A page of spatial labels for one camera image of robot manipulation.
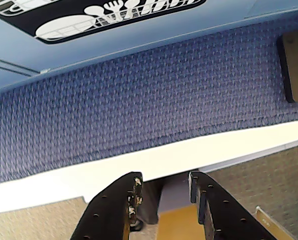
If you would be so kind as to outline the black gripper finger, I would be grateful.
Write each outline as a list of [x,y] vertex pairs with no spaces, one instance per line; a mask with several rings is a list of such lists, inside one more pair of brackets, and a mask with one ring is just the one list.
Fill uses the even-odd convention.
[[72,240],[128,240],[142,204],[143,175],[129,172],[99,192],[87,205]]
[[201,171],[188,175],[189,195],[207,240],[262,240],[260,223],[222,185]]

